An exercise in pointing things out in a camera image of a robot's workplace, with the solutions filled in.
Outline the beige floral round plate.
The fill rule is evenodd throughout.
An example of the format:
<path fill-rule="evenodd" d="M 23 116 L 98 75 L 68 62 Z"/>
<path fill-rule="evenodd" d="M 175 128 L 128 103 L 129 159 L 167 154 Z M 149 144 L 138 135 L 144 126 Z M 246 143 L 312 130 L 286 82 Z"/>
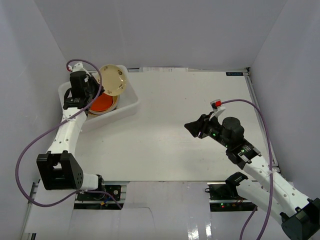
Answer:
<path fill-rule="evenodd" d="M 118 96 L 122 94 L 128 83 L 128 70 L 124 65 L 108 64 L 100 68 L 104 92 L 109 96 Z"/>

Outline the orange round plate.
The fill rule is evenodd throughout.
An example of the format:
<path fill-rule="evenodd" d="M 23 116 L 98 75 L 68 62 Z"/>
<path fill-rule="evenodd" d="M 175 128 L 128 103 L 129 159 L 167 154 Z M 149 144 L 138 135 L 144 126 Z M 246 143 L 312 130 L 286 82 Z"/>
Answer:
<path fill-rule="evenodd" d="M 104 112 L 113 104 L 113 97 L 103 93 L 91 105 L 90 110 L 93 112 Z"/>

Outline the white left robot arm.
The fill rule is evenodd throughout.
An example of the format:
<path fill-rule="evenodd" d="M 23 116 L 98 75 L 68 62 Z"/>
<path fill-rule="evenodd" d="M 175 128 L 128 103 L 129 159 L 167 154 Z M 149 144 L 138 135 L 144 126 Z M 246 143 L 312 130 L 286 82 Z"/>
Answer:
<path fill-rule="evenodd" d="M 61 125 L 47 153 L 39 154 L 36 164 L 46 190 L 88 190 L 99 200 L 105 196 L 106 187 L 101 176 L 84 173 L 75 158 L 76 144 L 83 124 L 87 120 L 85 108 L 97 95 L 100 85 L 84 70 L 74 71 L 69 77 L 71 87 L 65 92 Z"/>

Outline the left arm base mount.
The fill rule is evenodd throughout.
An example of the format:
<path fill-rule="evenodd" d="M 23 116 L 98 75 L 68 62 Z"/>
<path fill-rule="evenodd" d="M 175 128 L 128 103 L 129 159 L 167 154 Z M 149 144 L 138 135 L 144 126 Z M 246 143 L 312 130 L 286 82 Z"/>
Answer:
<path fill-rule="evenodd" d="M 92 192 L 77 194 L 73 208 L 75 210 L 121 210 L 124 205 L 121 194 L 122 186 L 119 184 L 102 185 Z"/>

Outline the yellow round plate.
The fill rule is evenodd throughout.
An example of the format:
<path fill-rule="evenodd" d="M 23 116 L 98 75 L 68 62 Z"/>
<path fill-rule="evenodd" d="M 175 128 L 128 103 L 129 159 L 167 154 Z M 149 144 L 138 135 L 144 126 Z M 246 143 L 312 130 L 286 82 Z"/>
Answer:
<path fill-rule="evenodd" d="M 89 109 L 89 113 L 90 113 L 91 115 L 100 116 L 100 115 L 104 115 L 104 114 L 106 114 L 106 113 L 109 113 L 109 112 L 115 110 L 116 107 L 117 107 L 117 105 L 118 105 L 120 96 L 119 96 L 119 95 L 117 95 L 117 96 L 112 96 L 112 98 L 113 98 L 113 104 L 112 104 L 112 106 L 111 106 L 108 110 L 102 111 L 102 112 L 95 112 L 95 111 L 91 111 L 91 110 Z"/>

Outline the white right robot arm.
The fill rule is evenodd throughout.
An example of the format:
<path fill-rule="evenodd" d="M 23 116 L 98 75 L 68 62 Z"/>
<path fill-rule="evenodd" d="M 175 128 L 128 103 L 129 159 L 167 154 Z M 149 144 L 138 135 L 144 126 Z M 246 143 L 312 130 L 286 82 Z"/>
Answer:
<path fill-rule="evenodd" d="M 226 117 L 219 123 L 216 116 L 203 114 L 184 127 L 195 138 L 210 137 L 226 147 L 229 160 L 243 171 L 226 180 L 229 198 L 241 196 L 264 211 L 271 204 L 270 215 L 291 240 L 308 240 L 319 231 L 319 198 L 309 198 L 277 171 L 270 170 L 260 151 L 244 138 L 245 130 L 237 118 Z"/>

